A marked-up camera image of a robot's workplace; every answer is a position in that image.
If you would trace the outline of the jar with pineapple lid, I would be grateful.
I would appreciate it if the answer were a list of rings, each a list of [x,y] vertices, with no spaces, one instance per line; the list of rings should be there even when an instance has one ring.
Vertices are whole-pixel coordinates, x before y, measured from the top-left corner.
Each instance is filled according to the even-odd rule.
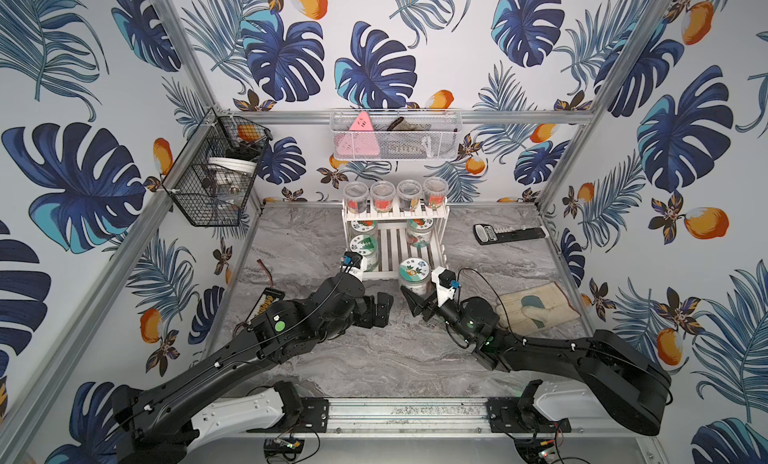
[[[400,285],[421,297],[426,297],[429,293],[430,278],[431,268],[424,259],[407,258],[399,265],[398,279]]]

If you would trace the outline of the jar with green tree lid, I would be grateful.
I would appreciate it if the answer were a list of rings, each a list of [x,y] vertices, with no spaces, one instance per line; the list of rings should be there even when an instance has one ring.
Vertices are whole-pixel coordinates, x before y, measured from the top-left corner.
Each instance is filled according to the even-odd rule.
[[[349,250],[361,256],[361,269],[365,272],[379,270],[380,249],[373,235],[358,235],[349,242]]]

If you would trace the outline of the jar with strawberry lid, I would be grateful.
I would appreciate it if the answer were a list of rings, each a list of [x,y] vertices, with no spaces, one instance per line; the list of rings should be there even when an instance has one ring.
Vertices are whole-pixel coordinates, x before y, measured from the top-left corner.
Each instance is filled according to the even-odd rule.
[[[431,218],[416,218],[406,224],[406,241],[414,248],[424,248],[429,245],[434,228]]]

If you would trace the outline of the white slatted wooden shelf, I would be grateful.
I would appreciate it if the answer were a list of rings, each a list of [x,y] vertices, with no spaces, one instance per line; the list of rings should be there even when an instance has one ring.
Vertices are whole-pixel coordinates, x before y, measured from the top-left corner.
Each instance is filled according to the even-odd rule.
[[[347,242],[352,238],[351,224],[354,221],[373,221],[376,223],[374,237],[378,243],[379,262],[373,270],[362,273],[363,280],[391,280],[399,276],[400,263],[407,258],[421,258],[434,268],[446,267],[448,258],[446,247],[443,244],[444,233],[450,216],[450,204],[446,203],[440,208],[433,209],[420,202],[420,208],[413,211],[401,210],[399,201],[393,202],[392,210],[382,213],[376,211],[371,200],[366,201],[364,212],[350,212],[347,203],[341,206],[341,216],[345,224],[344,234]],[[407,242],[407,222],[414,219],[432,219],[433,229],[425,247],[417,248]]]

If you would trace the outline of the jar with tomato lid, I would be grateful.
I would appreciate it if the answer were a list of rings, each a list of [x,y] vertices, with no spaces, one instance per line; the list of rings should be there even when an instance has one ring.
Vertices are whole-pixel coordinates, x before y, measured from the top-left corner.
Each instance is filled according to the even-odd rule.
[[[374,220],[353,220],[349,226],[353,237],[360,235],[376,236],[378,230],[377,222]]]

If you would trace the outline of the clear seed container dark seeds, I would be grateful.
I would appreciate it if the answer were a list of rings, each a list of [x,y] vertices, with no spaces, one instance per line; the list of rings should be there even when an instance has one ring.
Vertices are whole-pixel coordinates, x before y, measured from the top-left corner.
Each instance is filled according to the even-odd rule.
[[[414,179],[404,179],[396,186],[399,208],[403,212],[418,210],[423,194],[422,185]]]

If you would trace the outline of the clear seed container red label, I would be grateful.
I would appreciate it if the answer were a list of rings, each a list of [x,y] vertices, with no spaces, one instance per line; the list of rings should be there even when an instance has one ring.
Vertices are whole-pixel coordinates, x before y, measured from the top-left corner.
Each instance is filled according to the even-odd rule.
[[[443,178],[432,176],[426,178],[423,182],[425,203],[433,210],[438,210],[445,206],[448,191],[449,183]]]

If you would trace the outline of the clear seed container front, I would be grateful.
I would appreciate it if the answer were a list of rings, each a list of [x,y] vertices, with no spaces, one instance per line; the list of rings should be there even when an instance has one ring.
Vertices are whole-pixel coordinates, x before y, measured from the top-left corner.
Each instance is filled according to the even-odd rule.
[[[387,180],[376,181],[370,186],[373,210],[379,213],[390,212],[396,198],[395,185]]]

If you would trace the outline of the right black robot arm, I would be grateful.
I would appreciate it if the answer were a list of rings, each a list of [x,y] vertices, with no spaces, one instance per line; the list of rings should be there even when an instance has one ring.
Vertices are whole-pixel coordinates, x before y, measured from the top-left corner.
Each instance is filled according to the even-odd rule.
[[[406,287],[401,292],[413,315],[439,317],[484,368],[579,381],[624,428],[644,436],[660,433],[672,399],[671,376],[615,333],[601,329],[576,339],[525,337],[500,328],[500,316],[482,297],[440,303],[436,292],[426,298]]]

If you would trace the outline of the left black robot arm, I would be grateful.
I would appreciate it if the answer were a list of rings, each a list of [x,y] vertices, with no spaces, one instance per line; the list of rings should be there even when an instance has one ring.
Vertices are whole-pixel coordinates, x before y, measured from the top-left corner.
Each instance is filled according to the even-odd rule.
[[[393,302],[391,294],[369,295],[356,275],[340,272],[306,298],[273,302],[231,341],[166,383],[115,390],[117,461],[179,463],[188,452],[249,428],[293,428],[303,404],[288,382],[250,397],[223,396],[351,326],[385,327]]]

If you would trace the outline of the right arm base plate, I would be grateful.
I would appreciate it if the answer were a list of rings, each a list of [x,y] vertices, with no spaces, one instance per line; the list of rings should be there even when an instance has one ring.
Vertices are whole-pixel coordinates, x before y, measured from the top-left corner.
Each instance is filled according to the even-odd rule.
[[[534,406],[534,397],[543,384],[529,381],[519,397],[492,397],[486,401],[487,417],[493,433],[552,433],[557,422],[545,417]]]

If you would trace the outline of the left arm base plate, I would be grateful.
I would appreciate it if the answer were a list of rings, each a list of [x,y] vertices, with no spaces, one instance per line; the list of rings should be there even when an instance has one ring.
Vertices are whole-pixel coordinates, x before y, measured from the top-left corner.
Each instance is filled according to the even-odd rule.
[[[309,432],[316,431],[323,434],[327,431],[330,400],[321,397],[301,397],[297,387],[289,381],[277,381],[268,389],[259,386],[252,389],[249,395],[254,395],[256,390],[268,389],[275,391],[281,399],[282,417],[270,427],[251,427],[247,433],[269,433],[283,431]]]

